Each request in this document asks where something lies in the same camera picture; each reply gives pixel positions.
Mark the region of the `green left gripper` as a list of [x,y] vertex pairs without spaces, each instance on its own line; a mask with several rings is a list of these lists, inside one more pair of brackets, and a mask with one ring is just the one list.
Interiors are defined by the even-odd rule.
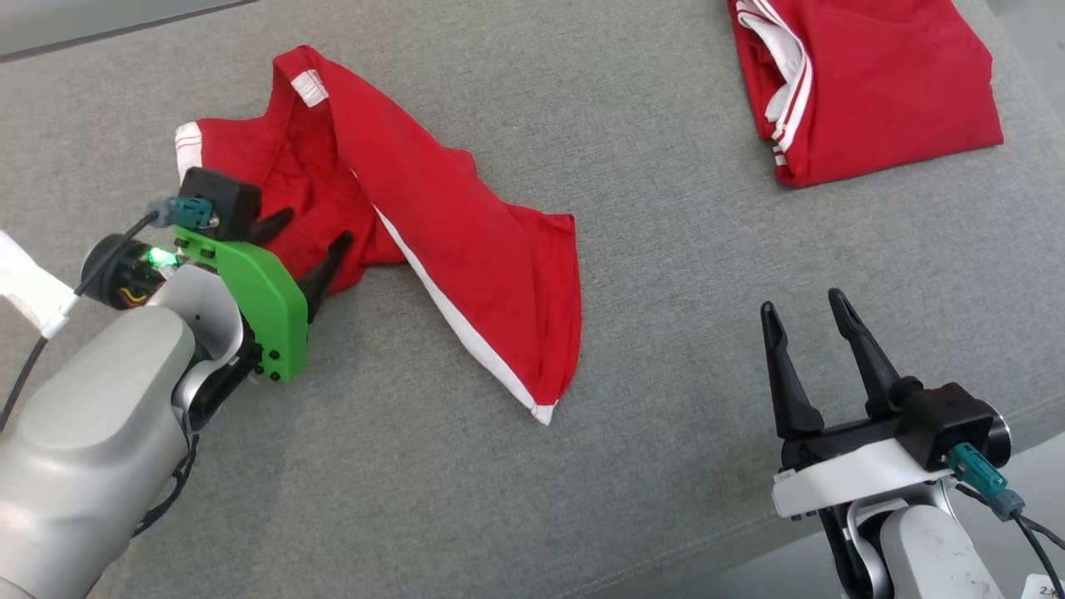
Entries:
[[296,284],[277,255],[261,247],[293,217],[286,207],[255,221],[247,241],[176,227],[186,262],[173,274],[173,310],[208,356],[193,368],[195,383],[240,384],[263,373],[289,382],[304,368],[309,324],[329,295],[354,234],[335,236],[320,263]]

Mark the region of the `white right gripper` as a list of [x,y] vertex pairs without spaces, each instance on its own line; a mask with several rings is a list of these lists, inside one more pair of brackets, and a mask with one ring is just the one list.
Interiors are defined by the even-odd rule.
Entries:
[[784,440],[782,467],[771,490],[782,518],[837,507],[951,474],[944,465],[931,471],[924,469],[895,439],[900,418],[892,416],[902,412],[904,399],[924,389],[924,384],[899,375],[841,289],[829,289],[828,300],[837,329],[852,349],[859,369],[867,394],[864,411],[869,418],[822,431],[825,421],[810,405],[796,374],[775,305],[761,303],[761,341],[775,431]]

